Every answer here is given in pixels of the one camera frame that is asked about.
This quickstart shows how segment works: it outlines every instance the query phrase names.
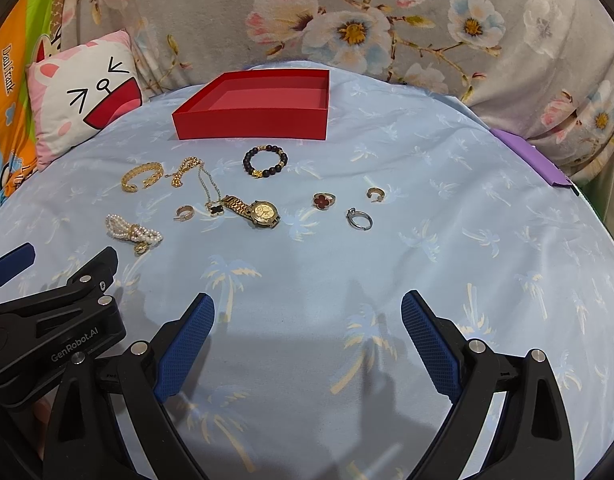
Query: black bead bracelet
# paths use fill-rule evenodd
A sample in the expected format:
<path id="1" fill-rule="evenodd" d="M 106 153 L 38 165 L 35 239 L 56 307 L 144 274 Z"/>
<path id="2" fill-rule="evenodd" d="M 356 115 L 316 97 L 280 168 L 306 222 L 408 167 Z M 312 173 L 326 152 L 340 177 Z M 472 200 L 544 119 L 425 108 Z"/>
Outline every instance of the black bead bracelet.
<path id="1" fill-rule="evenodd" d="M 251 165 L 251 157 L 256 155 L 258 152 L 274 152 L 280 156 L 280 162 L 275 166 L 272 166 L 268 170 L 255 170 Z M 268 144 L 266 146 L 255 146 L 251 148 L 247 153 L 245 153 L 245 158 L 242 159 L 242 166 L 245 168 L 248 174 L 250 174 L 254 178 L 260 177 L 268 177 L 276 173 L 280 173 L 283 168 L 287 165 L 287 154 L 279 148 L 278 146 L 272 146 Z"/>

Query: gold watch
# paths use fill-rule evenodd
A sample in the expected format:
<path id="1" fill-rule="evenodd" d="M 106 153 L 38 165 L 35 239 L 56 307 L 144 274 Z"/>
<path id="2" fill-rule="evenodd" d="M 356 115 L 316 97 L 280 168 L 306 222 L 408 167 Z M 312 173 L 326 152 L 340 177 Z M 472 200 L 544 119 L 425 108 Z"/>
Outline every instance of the gold watch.
<path id="1" fill-rule="evenodd" d="M 247 205 L 240 198 L 227 195 L 221 203 L 258 227 L 276 227 L 280 221 L 278 210 L 271 202 L 256 200 Z"/>

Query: pearl necklace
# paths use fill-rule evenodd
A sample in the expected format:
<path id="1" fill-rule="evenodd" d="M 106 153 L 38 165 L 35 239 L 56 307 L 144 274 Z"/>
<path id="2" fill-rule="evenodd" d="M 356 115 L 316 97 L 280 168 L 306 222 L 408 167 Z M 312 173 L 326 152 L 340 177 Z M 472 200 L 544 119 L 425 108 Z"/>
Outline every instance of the pearl necklace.
<path id="1" fill-rule="evenodd" d="M 104 219 L 107 231 L 117 240 L 130 240 L 135 242 L 133 250 L 136 254 L 143 254 L 151 245 L 162 241 L 162 235 L 154 229 L 147 229 L 142 225 L 130 224 L 118 215 L 107 215 Z"/>

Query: cat pillow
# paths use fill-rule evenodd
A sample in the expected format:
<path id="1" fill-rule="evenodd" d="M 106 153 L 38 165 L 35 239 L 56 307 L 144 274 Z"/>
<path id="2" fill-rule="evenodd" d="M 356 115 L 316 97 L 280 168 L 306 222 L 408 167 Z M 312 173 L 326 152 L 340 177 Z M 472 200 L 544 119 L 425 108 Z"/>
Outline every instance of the cat pillow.
<path id="1" fill-rule="evenodd" d="M 31 64 L 27 86 L 39 171 L 142 105 L 129 36 L 123 30 Z"/>

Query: open red box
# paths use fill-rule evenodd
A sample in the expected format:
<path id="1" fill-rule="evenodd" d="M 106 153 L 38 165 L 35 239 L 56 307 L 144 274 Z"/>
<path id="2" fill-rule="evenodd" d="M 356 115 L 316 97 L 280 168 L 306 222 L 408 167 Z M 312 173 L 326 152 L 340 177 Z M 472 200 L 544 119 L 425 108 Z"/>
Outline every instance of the open red box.
<path id="1" fill-rule="evenodd" d="M 329 71 L 226 72 L 173 114 L 178 139 L 274 137 L 325 140 Z"/>

